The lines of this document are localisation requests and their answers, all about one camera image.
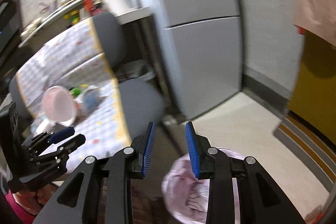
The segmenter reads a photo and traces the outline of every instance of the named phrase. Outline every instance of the checkered tablecloth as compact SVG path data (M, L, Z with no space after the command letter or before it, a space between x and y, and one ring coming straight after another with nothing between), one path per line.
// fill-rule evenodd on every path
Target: checkered tablecloth
M81 84L100 87L102 102L99 107L75 125L75 134L83 134L86 142L70 154L68 172L72 172L86 156L94 155L100 159L130 145L118 81L105 59L91 19L47 42L16 77L21 97L33 117L42 111L43 92L54 85L67 89ZM51 145L43 154L56 150L63 142Z

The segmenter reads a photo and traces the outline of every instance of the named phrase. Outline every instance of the baseboard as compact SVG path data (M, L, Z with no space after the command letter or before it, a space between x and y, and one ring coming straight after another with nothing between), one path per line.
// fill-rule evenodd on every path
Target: baseboard
M246 65L243 66L243 74L257 80L286 99L290 99L292 97L292 92L290 90Z
M294 114L285 115L274 131L274 136L295 154L330 192L336 182L336 153L329 140L317 136L317 129Z
M243 75L242 88L244 93L276 116L282 118L287 112L288 99L256 79Z

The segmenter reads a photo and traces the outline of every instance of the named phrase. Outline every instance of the brown paper bag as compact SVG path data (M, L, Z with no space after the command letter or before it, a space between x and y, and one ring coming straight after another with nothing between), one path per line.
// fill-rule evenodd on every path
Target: brown paper bag
M336 46L336 0L298 0L294 25Z

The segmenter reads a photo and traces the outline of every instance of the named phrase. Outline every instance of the floor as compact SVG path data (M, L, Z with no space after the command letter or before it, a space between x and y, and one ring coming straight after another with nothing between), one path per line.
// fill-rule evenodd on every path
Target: floor
M238 93L224 104L193 121L196 132L211 145L254 156L298 209L310 218L324 205L328 191L310 170L280 141L273 130L280 119Z

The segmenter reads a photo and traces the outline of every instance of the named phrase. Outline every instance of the pink plastic bag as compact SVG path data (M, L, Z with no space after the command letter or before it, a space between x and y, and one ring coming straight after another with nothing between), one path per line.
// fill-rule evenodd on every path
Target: pink plastic bag
M230 157L243 160L245 157L222 149ZM184 155L174 162L162 182L162 193L167 210L183 224L201 224L206 222L209 180L198 180L191 169L189 155ZM239 197L236 179L232 179L235 199L235 223L240 223Z

